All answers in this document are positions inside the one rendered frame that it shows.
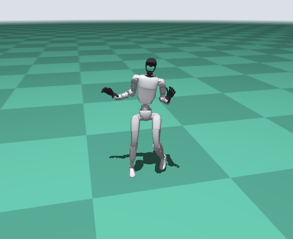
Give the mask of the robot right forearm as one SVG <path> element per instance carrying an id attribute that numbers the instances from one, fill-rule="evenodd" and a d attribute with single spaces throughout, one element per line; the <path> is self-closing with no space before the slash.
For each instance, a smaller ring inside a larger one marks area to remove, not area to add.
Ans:
<path id="1" fill-rule="evenodd" d="M 128 97 L 129 97 L 129 93 L 128 93 L 128 91 L 126 91 L 122 94 L 119 94 L 118 98 L 116 96 L 114 96 L 113 98 L 114 98 L 114 100 L 122 100 L 122 99 L 128 98 Z"/>

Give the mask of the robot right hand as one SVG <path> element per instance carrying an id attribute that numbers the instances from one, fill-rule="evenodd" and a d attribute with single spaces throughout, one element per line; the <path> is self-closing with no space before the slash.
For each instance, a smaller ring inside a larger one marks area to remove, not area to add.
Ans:
<path id="1" fill-rule="evenodd" d="M 112 96 L 112 98 L 113 98 L 114 96 L 116 96 L 117 98 L 119 97 L 119 95 L 117 95 L 116 93 L 114 93 L 113 90 L 112 90 L 111 88 L 107 88 L 107 87 L 105 87 L 105 88 L 102 89 L 101 93 L 102 93 L 102 92 L 107 93 L 108 95 Z"/>

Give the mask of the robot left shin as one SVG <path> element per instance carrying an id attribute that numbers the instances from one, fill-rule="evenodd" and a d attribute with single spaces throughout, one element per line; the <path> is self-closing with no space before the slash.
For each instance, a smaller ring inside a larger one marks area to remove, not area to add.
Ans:
<path id="1" fill-rule="evenodd" d="M 163 154 L 163 146 L 162 146 L 161 142 L 160 142 L 160 146 L 158 149 L 159 150 L 155 150 L 155 152 L 162 160 L 162 158 L 164 159 L 164 154 Z"/>

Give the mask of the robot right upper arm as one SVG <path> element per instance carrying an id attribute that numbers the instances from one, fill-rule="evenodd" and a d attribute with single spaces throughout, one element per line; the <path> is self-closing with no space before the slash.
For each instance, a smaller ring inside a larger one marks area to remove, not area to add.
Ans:
<path id="1" fill-rule="evenodd" d="M 137 89 L 137 82 L 139 81 L 140 75 L 133 75 L 131 79 L 131 89 L 128 91 L 131 97 L 135 96 Z"/>

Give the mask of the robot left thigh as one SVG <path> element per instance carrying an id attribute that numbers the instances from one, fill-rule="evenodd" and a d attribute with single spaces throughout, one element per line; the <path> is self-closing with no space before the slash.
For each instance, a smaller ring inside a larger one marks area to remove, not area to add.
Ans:
<path id="1" fill-rule="evenodd" d="M 159 150 L 160 146 L 160 128 L 161 128 L 161 116 L 157 113 L 152 113 L 152 137 L 153 137 L 153 149 Z"/>

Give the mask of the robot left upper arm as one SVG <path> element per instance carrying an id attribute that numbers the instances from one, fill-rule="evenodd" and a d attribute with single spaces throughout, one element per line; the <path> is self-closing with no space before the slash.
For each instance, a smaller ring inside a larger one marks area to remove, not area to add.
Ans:
<path id="1" fill-rule="evenodd" d="M 159 100 L 162 102 L 162 99 L 165 97 L 165 93 L 166 93 L 165 80 L 158 78 L 158 85 L 159 85 L 159 91 L 160 91 Z"/>

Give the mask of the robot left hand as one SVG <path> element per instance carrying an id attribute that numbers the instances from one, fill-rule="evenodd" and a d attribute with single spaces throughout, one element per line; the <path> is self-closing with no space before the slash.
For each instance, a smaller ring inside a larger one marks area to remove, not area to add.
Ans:
<path id="1" fill-rule="evenodd" d="M 167 103 L 169 103 L 169 101 L 174 96 L 174 94 L 175 94 L 176 91 L 174 91 L 174 89 L 172 87 L 170 87 L 170 86 L 169 86 L 169 91 L 168 91 L 168 89 L 166 87 L 166 91 L 167 91 L 167 94 L 166 94 L 167 96 L 165 96 L 165 98 L 168 100 Z"/>

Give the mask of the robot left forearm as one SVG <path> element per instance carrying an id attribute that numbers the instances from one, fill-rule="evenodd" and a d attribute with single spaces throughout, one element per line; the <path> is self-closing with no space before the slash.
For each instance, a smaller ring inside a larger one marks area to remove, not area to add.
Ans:
<path id="1" fill-rule="evenodd" d="M 169 101 L 169 103 L 167 103 L 168 100 L 167 100 L 165 97 L 162 99 L 162 102 L 163 102 L 164 104 L 167 104 L 167 105 L 169 105 L 169 103 L 170 103 L 170 101 Z"/>

